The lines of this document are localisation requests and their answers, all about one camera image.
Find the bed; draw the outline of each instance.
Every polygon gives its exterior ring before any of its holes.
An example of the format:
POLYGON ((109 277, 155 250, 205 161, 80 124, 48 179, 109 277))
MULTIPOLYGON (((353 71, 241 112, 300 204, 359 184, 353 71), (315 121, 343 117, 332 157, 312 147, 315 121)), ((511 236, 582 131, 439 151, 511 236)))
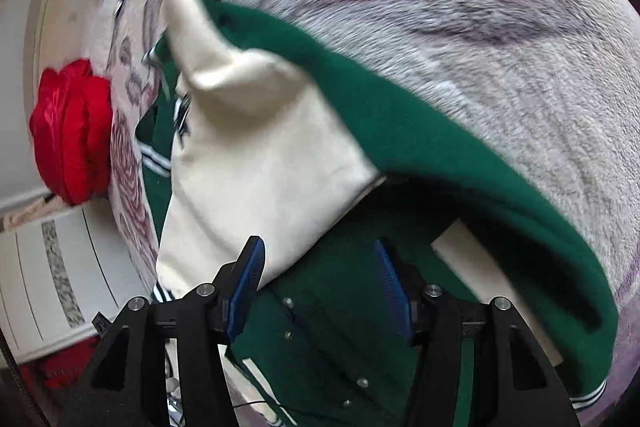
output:
MULTIPOLYGON (((640 117, 629 103, 640 100, 640 18, 629 0, 498 0, 486 7, 491 17, 471 24, 469 0, 232 1, 300 25, 418 93, 489 144, 585 237, 620 312, 606 389, 579 413, 584 425, 599 423, 640 363, 640 117), (425 13, 422 27, 411 24, 425 13)), ((160 87, 142 57, 164 28, 161 2, 124 0, 108 63, 110 200, 149 289, 158 242, 133 133, 160 87)))

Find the metal screw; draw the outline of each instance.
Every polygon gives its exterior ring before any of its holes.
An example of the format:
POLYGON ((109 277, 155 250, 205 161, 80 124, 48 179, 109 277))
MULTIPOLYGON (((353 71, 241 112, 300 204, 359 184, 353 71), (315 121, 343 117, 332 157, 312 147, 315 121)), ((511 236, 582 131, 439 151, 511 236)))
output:
POLYGON ((131 311, 137 312, 138 310, 141 310, 142 308, 145 307, 145 302, 146 300, 143 297, 133 297, 129 301, 129 304, 127 304, 127 306, 131 311))
POLYGON ((200 297, 209 297, 209 295, 211 295, 214 291, 216 291, 216 287, 213 286, 210 282, 206 282, 204 284, 201 284, 196 289, 196 293, 200 297))
POLYGON ((511 308, 511 301, 507 297, 496 297, 494 304, 496 308, 502 311, 511 308))
POLYGON ((424 287, 424 292, 430 297, 440 297, 442 295, 442 288, 437 284, 428 284, 424 287))

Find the red pillow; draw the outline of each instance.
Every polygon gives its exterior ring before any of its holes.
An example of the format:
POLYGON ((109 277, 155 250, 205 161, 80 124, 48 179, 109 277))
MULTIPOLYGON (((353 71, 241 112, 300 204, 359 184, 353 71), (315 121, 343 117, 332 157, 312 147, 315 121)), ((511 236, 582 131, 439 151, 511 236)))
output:
POLYGON ((60 73, 47 68, 29 121, 38 172, 68 204, 107 189, 110 175, 110 83, 80 59, 60 73))

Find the red cloth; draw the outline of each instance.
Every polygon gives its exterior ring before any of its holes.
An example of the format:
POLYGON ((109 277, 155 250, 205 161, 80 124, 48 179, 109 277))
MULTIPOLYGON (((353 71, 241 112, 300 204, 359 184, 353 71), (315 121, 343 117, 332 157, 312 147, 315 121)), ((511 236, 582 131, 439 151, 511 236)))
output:
POLYGON ((110 83, 81 58, 40 77, 29 120, 38 172, 68 204, 87 201, 109 184, 110 83))
POLYGON ((42 383, 50 389, 73 385, 82 376, 99 343, 100 337, 94 336, 42 359, 21 365, 22 377, 30 391, 34 388, 33 380, 37 377, 40 377, 42 383))

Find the white pillow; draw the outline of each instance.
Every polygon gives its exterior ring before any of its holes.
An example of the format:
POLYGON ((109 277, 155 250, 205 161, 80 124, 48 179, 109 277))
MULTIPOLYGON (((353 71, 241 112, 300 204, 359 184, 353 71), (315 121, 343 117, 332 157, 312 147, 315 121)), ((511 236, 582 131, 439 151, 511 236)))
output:
POLYGON ((122 0, 91 0, 82 38, 82 57, 89 58, 94 74, 104 74, 109 60, 113 25, 122 0))

